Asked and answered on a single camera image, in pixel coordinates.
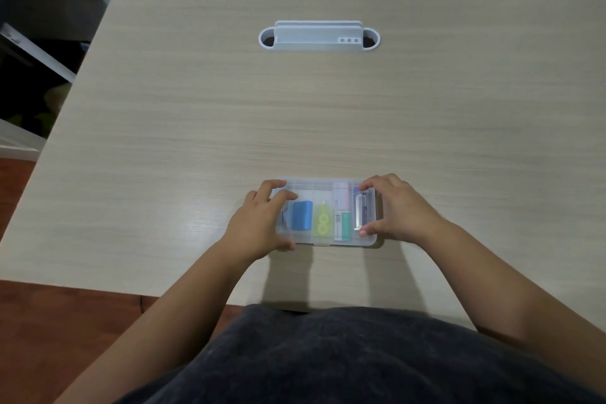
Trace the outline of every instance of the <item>plastic box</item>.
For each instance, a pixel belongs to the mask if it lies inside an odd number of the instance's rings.
[[[315,246],[372,246],[377,237],[360,237],[362,225],[376,220],[375,189],[360,192],[359,179],[286,178],[299,195],[287,201],[276,231],[295,243]],[[272,196],[281,189],[275,189]]]

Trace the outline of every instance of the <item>blue object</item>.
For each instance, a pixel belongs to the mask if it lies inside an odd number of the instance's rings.
[[[293,203],[292,230],[312,229],[313,202],[295,201]]]

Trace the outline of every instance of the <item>floor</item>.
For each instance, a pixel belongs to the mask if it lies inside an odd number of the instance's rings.
[[[0,238],[34,169],[0,158]],[[0,281],[4,404],[51,403],[156,299]],[[227,306],[216,336],[242,307]]]

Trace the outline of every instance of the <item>round hole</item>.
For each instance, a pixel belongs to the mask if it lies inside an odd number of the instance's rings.
[[[275,42],[275,38],[273,35],[273,27],[266,27],[259,34],[259,44],[266,49],[273,48],[273,43]]]
[[[362,38],[362,46],[364,49],[372,50],[379,46],[381,42],[381,36],[374,29],[364,29],[363,32],[364,37]]]

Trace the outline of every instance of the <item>dark gray shirt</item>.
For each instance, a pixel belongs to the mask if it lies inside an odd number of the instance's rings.
[[[604,403],[489,337],[420,314],[333,308],[244,312],[184,368],[120,404]]]

